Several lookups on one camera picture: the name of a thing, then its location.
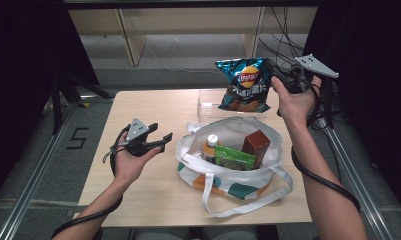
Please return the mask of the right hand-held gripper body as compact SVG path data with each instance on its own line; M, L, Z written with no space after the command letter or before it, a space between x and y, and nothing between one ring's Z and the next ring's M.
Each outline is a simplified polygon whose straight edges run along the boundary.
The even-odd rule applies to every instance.
M318 74L337 79L339 73L318 60L314 55L296 57L290 67L282 70L283 82L286 89L292 94L299 94L310 88L312 78L307 74Z

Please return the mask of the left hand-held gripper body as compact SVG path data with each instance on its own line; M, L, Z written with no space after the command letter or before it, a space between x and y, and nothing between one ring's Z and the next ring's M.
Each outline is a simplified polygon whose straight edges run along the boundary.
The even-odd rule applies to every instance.
M148 146L147 137L150 133L149 126L138 118L134 118L129 126L126 136L127 150L134 156L142 156L153 148Z

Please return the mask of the blue chip bag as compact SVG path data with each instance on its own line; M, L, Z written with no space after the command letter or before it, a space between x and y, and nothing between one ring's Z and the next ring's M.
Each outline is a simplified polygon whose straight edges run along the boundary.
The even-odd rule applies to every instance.
M269 109L267 97L271 85L271 72L264 63L265 58L262 57L215 62L215 66L227 80L220 109L257 113Z

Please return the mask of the clear acrylic box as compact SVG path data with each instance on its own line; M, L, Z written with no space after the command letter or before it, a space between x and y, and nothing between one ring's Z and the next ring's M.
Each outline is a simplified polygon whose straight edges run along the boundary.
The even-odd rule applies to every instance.
M239 112L219 108L225 89L203 89L199 91L197 103L197 118L200 123L211 123L229 117L256 117L265 119L265 113Z

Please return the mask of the white patterned tote bag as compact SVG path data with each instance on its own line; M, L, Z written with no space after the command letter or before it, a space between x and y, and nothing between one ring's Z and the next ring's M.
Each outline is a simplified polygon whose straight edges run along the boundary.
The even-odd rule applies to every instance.
M223 146L239 150L245 137L262 131L271 141L259 168L232 170L209 163L202 158L202 145L211 134L218 136ZM202 205L213 217L225 218L247 214L273 203L293 189L293 179L282 167L282 136L255 117L230 117L199 127L177 143L178 174L188 185L203 191ZM208 205L211 193L245 200L245 205L223 212L211 211Z

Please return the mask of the brown carton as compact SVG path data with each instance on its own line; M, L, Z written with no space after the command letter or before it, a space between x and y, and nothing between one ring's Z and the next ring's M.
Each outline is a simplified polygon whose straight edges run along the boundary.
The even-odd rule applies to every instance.
M257 130L245 137L242 151L255 156L254 169L260 167L270 144L271 141L261 130Z

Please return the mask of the green snack packet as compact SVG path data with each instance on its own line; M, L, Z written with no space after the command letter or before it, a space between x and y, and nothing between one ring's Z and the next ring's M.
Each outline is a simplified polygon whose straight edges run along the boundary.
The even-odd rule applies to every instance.
M237 171L249 171L254 167L256 157L226 146L215 147L217 165Z

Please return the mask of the person's right hand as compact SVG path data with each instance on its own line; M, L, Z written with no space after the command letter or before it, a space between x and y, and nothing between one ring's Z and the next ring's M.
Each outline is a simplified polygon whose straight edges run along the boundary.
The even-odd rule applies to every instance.
M308 115L319 97L321 79L314 76L311 81L312 87L299 94L291 94L277 77L272 77L271 83L278 94L279 113L286 125L305 127Z

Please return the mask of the person's left hand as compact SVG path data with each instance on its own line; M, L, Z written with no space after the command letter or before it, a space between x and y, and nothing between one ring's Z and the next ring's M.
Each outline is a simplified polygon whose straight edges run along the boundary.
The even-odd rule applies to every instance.
M137 157L133 156L125 146L118 146L115 155L115 177L112 185L125 192L139 178L147 162L160 152L161 148L155 147L146 154Z

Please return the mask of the black metal stand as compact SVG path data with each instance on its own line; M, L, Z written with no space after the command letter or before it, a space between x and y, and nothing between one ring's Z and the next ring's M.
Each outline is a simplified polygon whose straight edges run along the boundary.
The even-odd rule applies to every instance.
M321 80L321 112L326 126L329 129L333 129L334 124L332 120L332 80L329 77L322 77Z
M88 83L73 74L66 72L57 73L51 81L51 98L54 113L54 133L57 133L63 123L61 110L61 97L68 103L78 103L82 97L76 87L82 86L86 90L97 94L105 99L114 98L114 95L102 90L99 86Z

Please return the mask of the orange bottle with white cap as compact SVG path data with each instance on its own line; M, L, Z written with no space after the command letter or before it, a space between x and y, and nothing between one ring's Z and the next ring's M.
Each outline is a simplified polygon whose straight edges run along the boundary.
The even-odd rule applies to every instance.
M219 145L219 137L216 134L210 134L203 144L203 159L215 164L215 147Z

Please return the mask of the black curtain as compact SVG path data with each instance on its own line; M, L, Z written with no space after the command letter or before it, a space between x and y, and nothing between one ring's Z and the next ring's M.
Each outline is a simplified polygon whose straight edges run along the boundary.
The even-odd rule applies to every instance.
M0 189L60 72L98 80L63 0L0 0Z
M305 52L340 74L347 116L401 205L401 0L318 0Z

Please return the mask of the beige wooden desk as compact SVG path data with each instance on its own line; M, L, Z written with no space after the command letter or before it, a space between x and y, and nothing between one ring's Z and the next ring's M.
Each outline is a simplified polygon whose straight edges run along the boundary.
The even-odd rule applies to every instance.
M315 7L224 7L72 10L71 19L81 35L119 35L129 64L136 66L149 35L239 34L245 55L256 54L259 36L307 34Z

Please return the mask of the person's legs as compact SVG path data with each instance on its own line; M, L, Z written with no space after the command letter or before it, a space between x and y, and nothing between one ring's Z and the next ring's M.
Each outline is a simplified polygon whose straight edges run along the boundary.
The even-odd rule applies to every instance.
M133 240L258 240L255 226L138 228Z

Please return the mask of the aluminium floor rail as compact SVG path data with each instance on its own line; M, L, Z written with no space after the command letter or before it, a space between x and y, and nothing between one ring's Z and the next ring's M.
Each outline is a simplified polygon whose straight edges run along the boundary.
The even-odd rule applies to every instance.
M362 213L366 216L369 225L378 240L393 240L393 236L386 224L386 221L377 209L377 205L371 198L368 190L365 188L362 179L358 172L355 170L354 165L348 156L344 146L342 145L339 137L334 129L327 128L326 135L329 137L330 142L333 144L341 169L343 170L357 200L361 205Z
M63 119L57 128L54 127L51 111L42 116L22 157L0 190L0 210L4 216L0 226L0 240L14 238L76 108L75 104L61 107Z

